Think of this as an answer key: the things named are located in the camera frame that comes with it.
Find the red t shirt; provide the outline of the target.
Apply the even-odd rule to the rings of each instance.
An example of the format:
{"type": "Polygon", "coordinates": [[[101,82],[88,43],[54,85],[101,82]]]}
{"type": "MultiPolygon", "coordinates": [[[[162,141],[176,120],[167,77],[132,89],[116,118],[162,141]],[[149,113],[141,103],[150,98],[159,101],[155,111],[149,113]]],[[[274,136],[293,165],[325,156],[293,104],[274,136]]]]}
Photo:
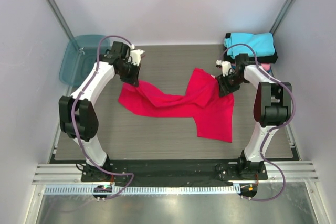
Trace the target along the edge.
{"type": "Polygon", "coordinates": [[[234,96],[220,97],[217,80],[200,68],[194,69],[184,95],[166,94],[140,81],[137,87],[123,84],[118,102],[140,116],[193,118],[199,137],[227,143],[233,140],[234,96]]]}

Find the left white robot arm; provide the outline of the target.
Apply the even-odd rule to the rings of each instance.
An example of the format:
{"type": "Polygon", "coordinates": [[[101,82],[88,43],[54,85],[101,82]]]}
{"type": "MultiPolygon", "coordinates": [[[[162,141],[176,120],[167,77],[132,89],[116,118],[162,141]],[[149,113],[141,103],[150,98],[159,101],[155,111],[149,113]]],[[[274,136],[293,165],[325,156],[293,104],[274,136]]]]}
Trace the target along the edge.
{"type": "Polygon", "coordinates": [[[105,182],[113,176],[110,158],[98,140],[99,121],[94,110],[101,92],[115,76],[132,86],[138,86],[144,50],[115,41],[104,53],[97,52],[93,68],[79,88],[70,96],[59,99],[61,131],[80,147],[86,163],[85,179],[105,182]]]}

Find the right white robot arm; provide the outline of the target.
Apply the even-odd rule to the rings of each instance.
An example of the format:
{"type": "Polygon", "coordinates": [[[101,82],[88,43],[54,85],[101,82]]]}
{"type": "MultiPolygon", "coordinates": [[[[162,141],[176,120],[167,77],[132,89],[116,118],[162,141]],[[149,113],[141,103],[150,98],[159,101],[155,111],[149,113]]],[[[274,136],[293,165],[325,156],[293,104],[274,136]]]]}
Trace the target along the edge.
{"type": "Polygon", "coordinates": [[[235,164],[218,166],[219,175],[222,180],[267,179],[265,152],[274,134],[293,115],[291,84],[274,79],[247,54],[235,58],[234,69],[228,61],[218,60],[216,65],[222,70],[216,77],[220,97],[233,94],[242,83],[250,83],[256,88],[255,127],[250,141],[235,164]]]}

